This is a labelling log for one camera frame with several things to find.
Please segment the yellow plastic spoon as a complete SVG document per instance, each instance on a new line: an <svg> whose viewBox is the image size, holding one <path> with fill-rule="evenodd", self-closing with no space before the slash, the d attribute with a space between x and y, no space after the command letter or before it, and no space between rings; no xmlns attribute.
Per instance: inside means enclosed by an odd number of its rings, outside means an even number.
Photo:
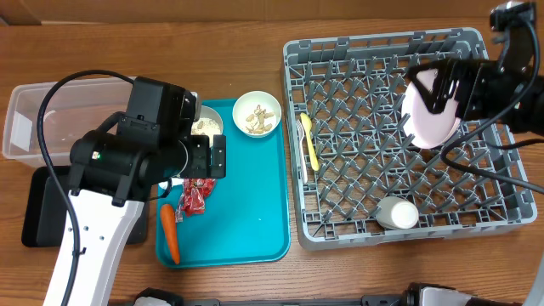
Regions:
<svg viewBox="0 0 544 306"><path fill-rule="evenodd" d="M307 140L307 146L308 146L308 153L309 153L309 159L310 159L310 165L312 169L317 172L320 169L320 164L318 162L318 158L315 152L314 143L311 136L311 128L312 128L312 122L310 117L306 113L300 114L300 121L303 125L303 130L305 132L306 140Z"/></svg>

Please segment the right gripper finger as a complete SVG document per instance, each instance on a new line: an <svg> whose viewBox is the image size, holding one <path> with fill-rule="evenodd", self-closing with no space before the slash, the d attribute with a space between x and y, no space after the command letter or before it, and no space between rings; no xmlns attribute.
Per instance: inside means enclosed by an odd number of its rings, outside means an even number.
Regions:
<svg viewBox="0 0 544 306"><path fill-rule="evenodd" d="M406 72L406 76L409 79L415 79L419 72L430 71L430 70L436 70L438 73L444 73L446 71L446 68L449 62L450 61L448 59L440 59L440 60L430 61L428 63L424 63L420 65L414 65L408 68Z"/></svg>
<svg viewBox="0 0 544 306"><path fill-rule="evenodd" d="M410 81L406 89L406 103L409 107L424 106L438 115L444 112L451 97L451 82L445 74L407 74Z"/></svg>

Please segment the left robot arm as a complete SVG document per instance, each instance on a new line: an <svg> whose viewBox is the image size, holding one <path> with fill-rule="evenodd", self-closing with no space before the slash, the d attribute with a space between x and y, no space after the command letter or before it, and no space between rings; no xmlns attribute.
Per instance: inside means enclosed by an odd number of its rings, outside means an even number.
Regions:
<svg viewBox="0 0 544 306"><path fill-rule="evenodd" d="M47 305L106 305L151 188L175 176L226 175L226 138L191 132L197 93L143 76L124 80L132 86L127 109L73 144L67 182L56 185L67 213Z"/></svg>

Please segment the red snack wrapper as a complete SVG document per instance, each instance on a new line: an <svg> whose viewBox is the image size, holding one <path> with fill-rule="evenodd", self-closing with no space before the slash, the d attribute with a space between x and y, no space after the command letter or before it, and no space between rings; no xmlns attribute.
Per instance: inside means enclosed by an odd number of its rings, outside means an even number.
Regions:
<svg viewBox="0 0 544 306"><path fill-rule="evenodd" d="M206 211L205 200L212 194L216 183L217 180L213 178L185 178L175 211L176 222L181 223L184 217L203 214Z"/></svg>

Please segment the white plastic cup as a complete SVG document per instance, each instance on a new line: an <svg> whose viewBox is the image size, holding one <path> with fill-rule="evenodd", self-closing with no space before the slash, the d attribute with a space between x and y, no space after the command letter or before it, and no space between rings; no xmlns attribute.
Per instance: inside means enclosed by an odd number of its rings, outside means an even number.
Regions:
<svg viewBox="0 0 544 306"><path fill-rule="evenodd" d="M376 214L376 221L385 229L408 230L419 220L417 207L403 198L387 196L377 205L379 212Z"/></svg>

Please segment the pink round plate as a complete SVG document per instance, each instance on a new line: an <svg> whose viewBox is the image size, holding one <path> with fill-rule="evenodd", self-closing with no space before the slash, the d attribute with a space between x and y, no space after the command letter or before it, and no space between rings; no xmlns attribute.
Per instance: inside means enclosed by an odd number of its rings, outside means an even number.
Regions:
<svg viewBox="0 0 544 306"><path fill-rule="evenodd" d="M403 125L405 135L414 135L412 143L421 149L432 149L445 143L457 130L461 119L456 117L458 102L449 99L440 114L428 111L415 85L410 83L402 101L401 115L409 115Z"/></svg>

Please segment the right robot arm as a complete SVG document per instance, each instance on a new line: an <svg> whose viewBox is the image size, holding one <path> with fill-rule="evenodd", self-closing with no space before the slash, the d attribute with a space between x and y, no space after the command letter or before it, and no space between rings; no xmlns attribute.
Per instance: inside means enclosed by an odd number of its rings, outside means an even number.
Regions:
<svg viewBox="0 0 544 306"><path fill-rule="evenodd" d="M502 61L490 60L442 59L413 66L407 71L407 77L411 81L407 92L411 90L416 93L412 98L408 98L407 93L403 110L411 103L411 108L407 110L411 119L415 119L416 131L420 128L424 132L437 133L439 128L433 127L431 119L424 119L421 114L416 115L422 111L433 116L445 115L448 120L487 119L487 122L472 133L447 145L441 151L442 161L460 171L543 194L541 186L476 167L463 166L446 158L451 149L461 142L469 141L498 120L508 125L513 133L532 132L543 135L543 79L538 76L540 60L537 55L530 55L534 60L534 70L530 77L521 72L528 65L528 59L524 64L515 67L507 65L506 72L502 72ZM434 71L434 76L425 76L421 81L418 75L428 71ZM434 126L445 125L446 119L438 119ZM416 133L416 138L425 140L420 132ZM543 255L535 281L523 303L502 303L447 287L423 284L415 284L409 288L403 299L402 305L422 306L543 305Z"/></svg>

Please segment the white plastic fork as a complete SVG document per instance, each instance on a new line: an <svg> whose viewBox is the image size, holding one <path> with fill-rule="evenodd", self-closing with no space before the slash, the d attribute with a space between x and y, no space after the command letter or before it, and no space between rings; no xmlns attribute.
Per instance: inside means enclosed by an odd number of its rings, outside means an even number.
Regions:
<svg viewBox="0 0 544 306"><path fill-rule="evenodd" d="M304 130L303 125L300 120L296 120L296 127L297 127L297 140L298 140L298 148L299 148L299 155L301 159L301 168L302 168L302 181L303 184L308 183L308 171L305 161L305 156L303 152L303 140L304 140Z"/></svg>

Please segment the white napkin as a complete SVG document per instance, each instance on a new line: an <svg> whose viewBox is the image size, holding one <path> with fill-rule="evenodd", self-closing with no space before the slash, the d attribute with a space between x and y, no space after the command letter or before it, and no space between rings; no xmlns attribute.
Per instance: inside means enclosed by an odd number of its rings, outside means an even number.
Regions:
<svg viewBox="0 0 544 306"><path fill-rule="evenodd" d="M183 183L184 183L184 180L182 178L178 178L178 177L169 178L167 181L164 181L158 184L158 186L162 190L162 193L158 193L158 195L160 197L167 197L175 186L180 186Z"/></svg>

